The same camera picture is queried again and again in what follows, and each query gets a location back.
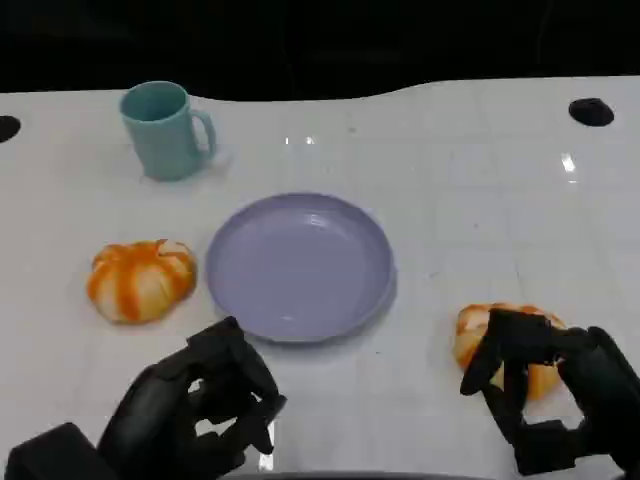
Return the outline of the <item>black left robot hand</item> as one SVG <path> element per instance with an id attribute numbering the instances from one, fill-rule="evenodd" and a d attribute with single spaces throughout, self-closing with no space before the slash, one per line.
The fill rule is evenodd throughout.
<path id="1" fill-rule="evenodd" d="M 218 479 L 245 451 L 274 450 L 286 398 L 238 321 L 227 317 L 135 379 L 97 450 L 121 479 Z"/>

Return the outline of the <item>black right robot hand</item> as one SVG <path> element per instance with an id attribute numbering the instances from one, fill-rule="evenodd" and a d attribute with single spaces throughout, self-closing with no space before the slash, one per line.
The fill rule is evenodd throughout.
<path id="1" fill-rule="evenodd" d="M 583 414 L 578 427 L 523 416 L 531 365 L 556 367 Z M 639 378 L 603 329 L 560 329 L 542 315 L 492 308 L 464 373 L 461 394 L 483 394 L 518 472 L 536 475 L 608 455 L 626 479 L 639 476 Z"/>

